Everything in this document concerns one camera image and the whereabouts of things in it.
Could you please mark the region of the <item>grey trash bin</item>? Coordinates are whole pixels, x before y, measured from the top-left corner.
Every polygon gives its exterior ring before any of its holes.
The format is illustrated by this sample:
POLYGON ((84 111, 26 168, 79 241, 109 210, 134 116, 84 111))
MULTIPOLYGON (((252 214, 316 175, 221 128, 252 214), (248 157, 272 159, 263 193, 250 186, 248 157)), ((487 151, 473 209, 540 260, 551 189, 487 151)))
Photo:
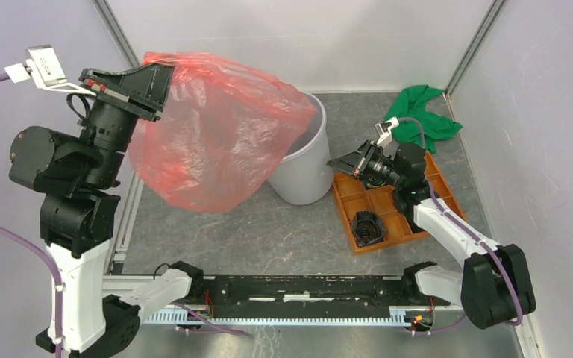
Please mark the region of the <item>grey trash bin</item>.
POLYGON ((318 97, 308 93, 316 112, 307 130, 294 142, 281 164, 268 178, 271 188, 286 202, 312 204, 330 189, 333 169, 327 135, 327 113, 318 97))

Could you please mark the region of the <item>red plastic trash bag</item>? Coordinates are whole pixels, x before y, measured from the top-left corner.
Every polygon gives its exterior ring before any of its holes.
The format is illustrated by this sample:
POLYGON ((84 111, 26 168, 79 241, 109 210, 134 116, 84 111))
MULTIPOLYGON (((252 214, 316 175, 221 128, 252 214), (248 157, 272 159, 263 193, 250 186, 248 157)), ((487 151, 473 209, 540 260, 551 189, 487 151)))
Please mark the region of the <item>red plastic trash bag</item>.
POLYGON ((173 68, 161 118, 137 123, 128 157, 167 204, 223 213, 251 196, 307 130, 316 108, 292 84, 206 52, 153 52, 173 68))

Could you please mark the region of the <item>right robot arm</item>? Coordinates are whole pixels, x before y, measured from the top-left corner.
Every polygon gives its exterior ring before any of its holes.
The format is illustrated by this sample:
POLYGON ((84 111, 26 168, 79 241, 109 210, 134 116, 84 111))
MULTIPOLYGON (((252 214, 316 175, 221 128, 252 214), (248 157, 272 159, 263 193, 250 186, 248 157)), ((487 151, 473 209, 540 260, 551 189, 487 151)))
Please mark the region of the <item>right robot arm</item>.
POLYGON ((402 143, 393 156, 365 141, 357 150, 327 162, 355 179, 372 176, 392 186, 397 211, 417 228, 429 233, 460 264, 455 273, 436 263, 408 268, 410 279, 401 295, 410 304, 435 296, 459 305, 477 328, 498 324, 518 326, 536 310, 536 298, 523 250, 502 245, 472 227, 440 196, 425 174, 426 150, 402 143))

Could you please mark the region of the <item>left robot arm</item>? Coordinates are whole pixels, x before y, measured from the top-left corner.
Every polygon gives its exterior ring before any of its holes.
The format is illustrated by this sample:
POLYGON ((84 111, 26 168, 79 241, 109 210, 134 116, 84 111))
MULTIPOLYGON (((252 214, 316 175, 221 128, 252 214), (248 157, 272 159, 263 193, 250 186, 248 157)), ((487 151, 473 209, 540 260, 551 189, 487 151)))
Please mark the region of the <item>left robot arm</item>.
POLYGON ((66 102, 82 101, 78 136, 40 126, 21 131, 10 147, 10 179, 44 194, 40 237, 61 276, 51 326, 37 344, 70 357, 112 357, 134 340, 144 321, 182 299, 204 296, 204 272, 176 262, 159 277, 122 295, 103 293, 104 264, 114 232, 117 175, 139 120, 163 114, 174 69, 150 63, 124 72, 85 69, 66 102))

